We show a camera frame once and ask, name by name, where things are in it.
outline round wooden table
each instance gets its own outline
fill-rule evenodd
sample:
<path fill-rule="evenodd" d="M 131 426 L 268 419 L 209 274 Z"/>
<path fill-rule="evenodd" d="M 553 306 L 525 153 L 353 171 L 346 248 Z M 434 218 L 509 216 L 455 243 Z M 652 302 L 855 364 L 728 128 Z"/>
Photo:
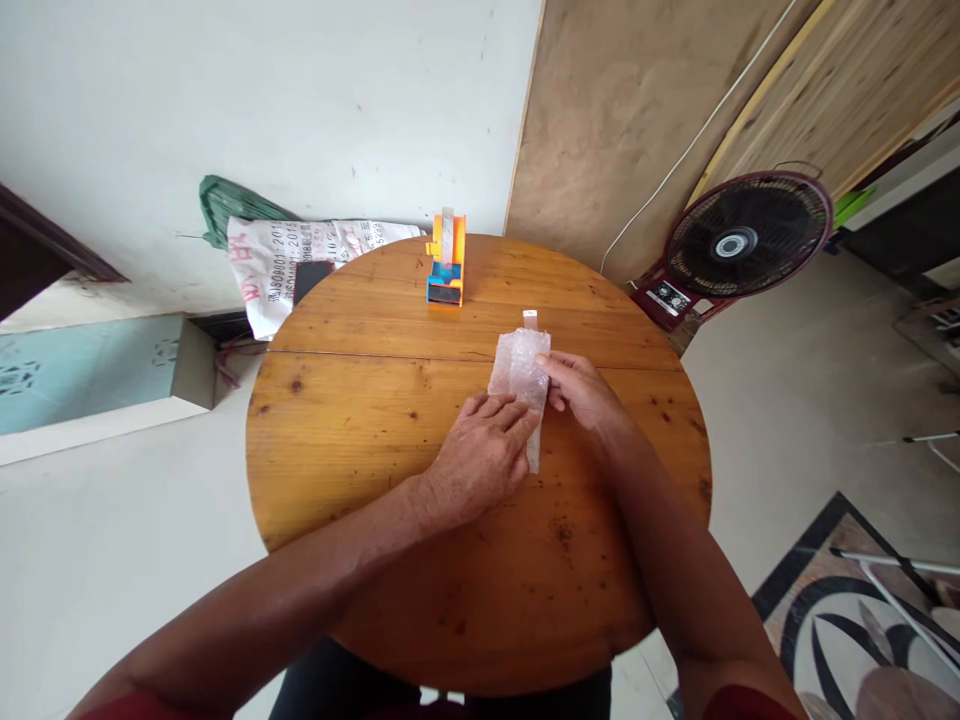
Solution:
<path fill-rule="evenodd" d="M 423 240 L 352 261 L 271 343 L 247 418 L 250 496 L 276 550 L 426 469 L 497 338 L 539 311 L 553 348 L 590 357 L 704 523 L 703 416 L 666 339 L 603 277 L 542 247 L 467 238 L 462 308 L 425 302 Z M 597 671 L 655 623 L 587 437 L 548 409 L 541 470 L 472 525 L 365 585 L 334 637 L 415 684 L 475 695 L 556 687 Z"/>

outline gray floor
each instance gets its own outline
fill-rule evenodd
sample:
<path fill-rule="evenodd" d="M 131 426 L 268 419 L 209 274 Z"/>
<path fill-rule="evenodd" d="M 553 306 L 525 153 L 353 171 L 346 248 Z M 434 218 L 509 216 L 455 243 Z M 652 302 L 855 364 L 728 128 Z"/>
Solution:
<path fill-rule="evenodd" d="M 960 562 L 960 476 L 896 442 L 960 416 L 936 389 L 948 376 L 891 328 L 908 303 L 854 258 L 823 256 L 694 339 L 711 527 L 748 591 L 838 489 L 904 554 Z M 206 415 L 0 468 L 0 717 L 64 717 L 133 644 L 262 556 L 251 387 L 248 374 Z M 612 715 L 666 720 L 675 686 L 655 634 L 617 659 Z M 238 717 L 266 717 L 275 692 Z"/>
<path fill-rule="evenodd" d="M 903 555 L 960 564 L 960 475 L 904 435 L 960 427 L 954 379 L 892 328 L 911 297 L 849 254 L 706 323 L 683 357 L 713 460 L 710 528 L 753 592 L 836 492 Z M 960 460 L 960 440 L 943 448 Z M 659 634 L 641 651 L 664 697 Z"/>

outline red sleeve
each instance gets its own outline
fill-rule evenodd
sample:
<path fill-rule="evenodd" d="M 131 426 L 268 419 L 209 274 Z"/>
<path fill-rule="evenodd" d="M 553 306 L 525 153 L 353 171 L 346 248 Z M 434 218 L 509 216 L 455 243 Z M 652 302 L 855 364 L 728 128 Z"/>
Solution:
<path fill-rule="evenodd" d="M 153 693 L 141 690 L 101 705 L 81 720 L 213 720 L 213 716 L 174 710 Z"/>
<path fill-rule="evenodd" d="M 793 713 L 759 690 L 727 685 L 710 698 L 703 720 L 797 720 Z"/>

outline fan grille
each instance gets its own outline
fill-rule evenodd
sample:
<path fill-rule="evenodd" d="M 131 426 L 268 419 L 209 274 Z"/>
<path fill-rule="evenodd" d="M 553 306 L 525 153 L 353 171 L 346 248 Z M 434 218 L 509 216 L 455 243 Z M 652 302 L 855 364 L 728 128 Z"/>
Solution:
<path fill-rule="evenodd" d="M 809 259 L 824 238 L 830 214 L 829 199 L 803 175 L 747 176 L 687 211 L 667 243 L 667 268 L 704 297 L 751 295 L 780 282 Z M 752 228 L 756 247 L 741 258 L 718 262 L 711 249 L 737 228 Z"/>

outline hand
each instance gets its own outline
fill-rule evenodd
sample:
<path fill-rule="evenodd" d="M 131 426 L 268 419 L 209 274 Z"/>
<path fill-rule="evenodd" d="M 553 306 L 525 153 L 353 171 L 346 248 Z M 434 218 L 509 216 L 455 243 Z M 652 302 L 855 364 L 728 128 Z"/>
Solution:
<path fill-rule="evenodd" d="M 547 402 L 560 412 L 569 405 L 586 430 L 633 426 L 620 398 L 587 358 L 551 350 L 534 360 L 550 376 Z"/>
<path fill-rule="evenodd" d="M 514 395 L 467 398 L 433 465 L 417 479 L 418 512 L 438 530 L 480 517 L 527 476 L 527 438 L 540 424 Z"/>

